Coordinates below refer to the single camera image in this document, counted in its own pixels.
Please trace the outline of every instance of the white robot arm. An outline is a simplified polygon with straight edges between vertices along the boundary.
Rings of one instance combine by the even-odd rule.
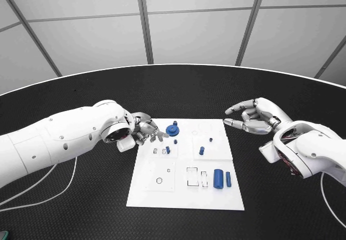
[[[92,150],[98,141],[116,142],[119,152],[163,141],[151,117],[129,113],[112,100],[63,111],[0,136],[0,188],[31,172]]]
[[[327,173],[346,186],[346,140],[325,126],[292,121],[281,108],[265,98],[233,105],[225,114],[243,110],[242,121],[226,118],[225,124],[252,134],[274,132],[272,141],[259,147],[269,163],[279,159],[292,175],[304,179]]]

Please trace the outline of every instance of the blue object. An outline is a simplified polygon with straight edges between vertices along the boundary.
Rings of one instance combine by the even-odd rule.
[[[229,171],[225,172],[225,183],[227,187],[232,187]]]
[[[201,146],[199,150],[199,155],[203,155],[203,154],[204,154],[204,147]]]
[[[178,123],[177,121],[173,122],[173,125],[168,125],[165,128],[165,133],[174,137],[178,134]]]
[[[220,169],[213,169],[213,187],[223,188],[223,171]]]

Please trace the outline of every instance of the cable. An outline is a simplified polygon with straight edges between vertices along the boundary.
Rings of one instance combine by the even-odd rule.
[[[11,201],[14,198],[17,198],[20,195],[23,195],[33,187],[37,186],[37,184],[43,181],[43,179],[47,177],[47,175],[50,174],[50,172],[53,171],[53,169],[56,168],[56,164],[52,166],[49,172],[46,173],[46,175],[43,176],[43,178],[23,191],[20,192],[17,195],[14,195],[11,198],[8,198],[7,200],[4,200],[3,202],[0,202],[0,206],[4,205],[8,201]]]
[[[8,207],[8,208],[4,208],[4,209],[0,209],[0,212],[4,212],[4,211],[8,211],[8,210],[13,210],[13,209],[21,209],[21,208],[26,208],[26,207],[31,207],[31,206],[36,206],[39,204],[43,204],[46,203],[47,201],[50,201],[52,199],[54,199],[59,195],[63,194],[63,192],[67,190],[69,186],[70,186],[70,183],[72,183],[72,180],[73,180],[73,176],[75,176],[75,172],[76,172],[76,165],[77,165],[77,157],[75,157],[75,162],[73,162],[73,173],[72,173],[72,177],[70,177],[70,180],[69,180],[69,183],[67,183],[67,186],[66,188],[63,189],[63,191],[56,194],[53,197],[50,197],[47,200],[44,201],[40,201],[37,203],[33,203],[33,204],[27,204],[27,205],[21,205],[21,206],[14,206],[14,207]]]
[[[324,172],[321,173],[320,175],[320,191],[321,191],[321,196],[323,196],[323,199],[324,199],[324,202],[325,202],[325,206],[333,214],[333,217],[334,219],[338,221],[338,223],[341,224],[341,226],[346,228],[346,225],[343,224],[343,222],[340,221],[340,219],[337,218],[331,208],[330,208],[330,205],[328,205],[328,202],[327,202],[327,199],[325,199],[325,196],[324,196],[324,190],[323,190],[323,176],[324,176]]]

